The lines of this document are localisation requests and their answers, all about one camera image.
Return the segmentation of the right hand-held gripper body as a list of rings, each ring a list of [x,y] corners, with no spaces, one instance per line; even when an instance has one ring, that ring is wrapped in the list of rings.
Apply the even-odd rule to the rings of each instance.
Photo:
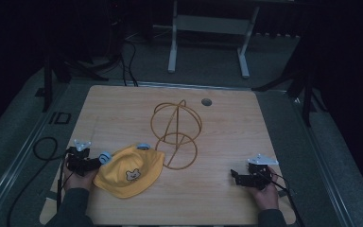
[[[237,185],[263,190],[272,182],[272,173],[269,167],[278,164],[279,162],[273,158],[257,154],[247,160],[248,173],[244,175],[235,172],[234,181]]]

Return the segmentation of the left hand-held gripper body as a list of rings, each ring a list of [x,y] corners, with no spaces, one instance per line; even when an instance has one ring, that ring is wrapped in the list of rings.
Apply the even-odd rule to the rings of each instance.
[[[67,164],[66,167],[77,173],[79,176],[85,176],[87,172],[99,169],[101,162],[98,158],[90,159],[91,142],[74,140],[74,145],[66,150]]]

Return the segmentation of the yellow bear hat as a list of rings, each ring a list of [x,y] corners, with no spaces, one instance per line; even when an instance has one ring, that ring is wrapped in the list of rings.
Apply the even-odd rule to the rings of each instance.
[[[160,177],[164,153],[145,144],[131,145],[116,151],[94,178],[95,186],[119,199],[136,196]]]

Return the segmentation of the gold wire hat stand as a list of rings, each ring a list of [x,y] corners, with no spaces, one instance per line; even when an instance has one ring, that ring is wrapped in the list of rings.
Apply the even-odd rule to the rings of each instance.
[[[164,167],[182,170],[195,163],[199,155],[196,139],[202,128],[201,117],[185,99],[163,102],[154,108],[150,129],[157,139],[155,148],[165,152]]]

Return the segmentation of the person's left hand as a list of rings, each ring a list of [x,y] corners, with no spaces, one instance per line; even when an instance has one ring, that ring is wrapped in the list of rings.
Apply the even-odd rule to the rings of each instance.
[[[65,179],[65,182],[63,183],[64,190],[68,191],[73,188],[82,188],[89,191],[93,185],[93,180],[98,170],[92,170],[87,172],[84,176],[79,176],[67,168],[67,163],[68,159],[65,159],[63,168],[63,176]]]

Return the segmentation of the person's right hand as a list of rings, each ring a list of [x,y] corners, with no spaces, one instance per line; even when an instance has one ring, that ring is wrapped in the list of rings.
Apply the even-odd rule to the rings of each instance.
[[[260,211],[277,210],[279,208],[278,190],[273,183],[268,184],[262,190],[254,187],[248,187],[247,190],[253,196]]]

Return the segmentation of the black tripod stand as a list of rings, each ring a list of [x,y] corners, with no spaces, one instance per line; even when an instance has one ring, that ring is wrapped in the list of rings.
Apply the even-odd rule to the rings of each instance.
[[[119,61],[120,56],[111,56],[107,62],[87,67],[58,49],[49,48],[44,54],[43,60],[43,88],[39,89],[36,94],[36,96],[43,98],[43,112],[46,113],[53,103],[53,75],[56,75],[59,82],[68,83],[72,78],[69,69],[74,68],[85,78],[108,81],[107,78],[100,76],[97,72],[114,66]]]
[[[300,94],[303,94],[302,120],[307,127],[310,127],[312,98],[316,100],[322,110],[327,111],[313,92],[313,82],[317,70],[318,66],[315,63],[305,64],[289,61],[281,76],[265,85],[254,87],[252,90],[255,92],[265,92],[291,79],[292,82],[287,88],[286,93],[291,98],[298,98]]]

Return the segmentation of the white metal stand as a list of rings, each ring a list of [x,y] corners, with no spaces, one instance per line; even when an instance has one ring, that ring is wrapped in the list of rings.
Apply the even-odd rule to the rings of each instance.
[[[236,49],[236,54],[241,76],[243,79],[247,79],[251,74],[246,60],[246,52],[260,8],[258,6],[253,8],[250,19],[232,19],[179,14],[178,4],[178,0],[173,0],[172,36],[167,71],[169,73],[176,71],[179,31],[242,35],[244,42]]]

